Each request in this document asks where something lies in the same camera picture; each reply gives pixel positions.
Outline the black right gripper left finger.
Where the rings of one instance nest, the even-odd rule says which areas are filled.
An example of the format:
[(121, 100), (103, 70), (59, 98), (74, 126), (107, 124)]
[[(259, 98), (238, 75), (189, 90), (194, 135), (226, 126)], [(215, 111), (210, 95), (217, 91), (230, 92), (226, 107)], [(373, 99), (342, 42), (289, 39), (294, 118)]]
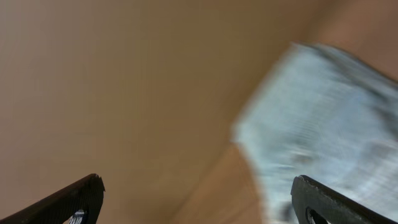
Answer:
[(105, 187), (97, 174), (66, 186), (29, 207), (1, 219), (1, 224), (96, 224), (104, 199)]

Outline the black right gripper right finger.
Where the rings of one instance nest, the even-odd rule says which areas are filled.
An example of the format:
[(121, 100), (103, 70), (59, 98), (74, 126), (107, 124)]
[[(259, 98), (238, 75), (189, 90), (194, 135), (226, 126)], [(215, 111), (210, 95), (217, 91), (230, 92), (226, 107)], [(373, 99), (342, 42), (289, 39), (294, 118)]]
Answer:
[(294, 179), (290, 194), (299, 224), (397, 224), (306, 175)]

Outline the light blue denim shorts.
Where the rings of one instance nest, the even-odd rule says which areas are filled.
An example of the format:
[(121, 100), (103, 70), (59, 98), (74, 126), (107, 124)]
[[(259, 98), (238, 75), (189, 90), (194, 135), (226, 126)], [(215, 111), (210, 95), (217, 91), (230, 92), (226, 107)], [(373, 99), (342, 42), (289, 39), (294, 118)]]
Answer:
[(327, 45), (294, 45), (234, 125), (271, 223), (298, 175), (397, 220), (397, 83)]

